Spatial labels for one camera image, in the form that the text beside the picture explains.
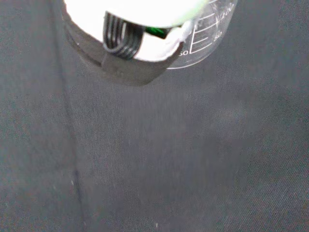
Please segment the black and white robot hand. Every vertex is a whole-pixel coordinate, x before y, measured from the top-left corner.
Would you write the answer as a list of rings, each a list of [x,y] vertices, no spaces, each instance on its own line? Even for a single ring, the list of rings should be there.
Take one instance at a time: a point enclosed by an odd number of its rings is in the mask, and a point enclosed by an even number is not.
[[[205,0],[64,0],[71,47],[94,74],[143,86],[177,58]]]

